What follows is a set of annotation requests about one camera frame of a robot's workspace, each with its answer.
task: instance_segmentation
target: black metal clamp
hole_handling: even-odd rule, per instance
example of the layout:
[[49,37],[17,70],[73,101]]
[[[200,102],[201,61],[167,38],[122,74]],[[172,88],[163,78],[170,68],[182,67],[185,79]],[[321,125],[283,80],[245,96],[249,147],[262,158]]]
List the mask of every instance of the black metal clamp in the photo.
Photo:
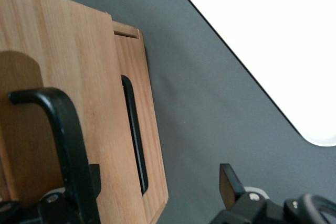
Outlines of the black metal clamp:
[[70,98],[56,88],[15,91],[8,97],[13,104],[38,104],[47,114],[65,193],[49,194],[29,209],[21,209],[19,202],[2,202],[0,224],[100,224],[96,203],[101,190],[99,165],[88,163],[79,119]]
[[229,164],[221,164],[219,170],[219,191],[226,210],[211,224],[329,224],[323,214],[336,217],[336,204],[321,196],[305,194],[278,206],[259,193],[245,191]]

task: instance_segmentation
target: wood grain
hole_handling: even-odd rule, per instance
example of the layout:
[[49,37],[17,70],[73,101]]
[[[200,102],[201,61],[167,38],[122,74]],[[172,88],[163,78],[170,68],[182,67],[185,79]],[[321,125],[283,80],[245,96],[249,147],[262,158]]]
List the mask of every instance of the wood grain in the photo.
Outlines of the wood grain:
[[89,163],[100,164],[101,223],[147,223],[111,31],[110,15],[69,0],[0,0],[0,51],[32,57],[44,86],[77,109]]
[[27,207],[63,182],[46,114],[37,105],[12,105],[8,99],[11,91],[43,87],[38,63],[20,52],[3,51],[0,68],[0,156],[6,178],[1,184],[11,199]]
[[148,223],[155,223],[168,200],[158,128],[143,38],[115,35],[121,73],[133,85],[149,186],[143,195]]
[[140,31],[139,29],[129,26],[126,24],[122,24],[116,21],[113,21],[113,29],[114,34],[124,36],[124,37],[130,37],[130,38],[140,38]]

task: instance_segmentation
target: metal screw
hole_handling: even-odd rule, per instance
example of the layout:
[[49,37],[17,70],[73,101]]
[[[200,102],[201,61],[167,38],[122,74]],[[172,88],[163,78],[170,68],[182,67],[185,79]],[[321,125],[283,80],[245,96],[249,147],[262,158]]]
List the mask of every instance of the metal screw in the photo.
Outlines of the metal screw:
[[260,200],[259,195],[255,194],[255,193],[251,193],[248,196],[250,196],[250,200],[254,200],[254,201]]
[[5,205],[3,205],[2,207],[0,207],[0,212],[5,212],[5,211],[8,211],[12,208],[13,204],[10,202],[10,203],[7,203]]
[[294,206],[295,209],[298,208],[298,202],[296,200],[293,201],[293,206]]
[[58,195],[57,194],[53,194],[53,195],[51,195],[51,196],[49,196],[47,198],[47,202],[48,203],[52,203],[52,202],[56,201],[57,199],[58,199]]

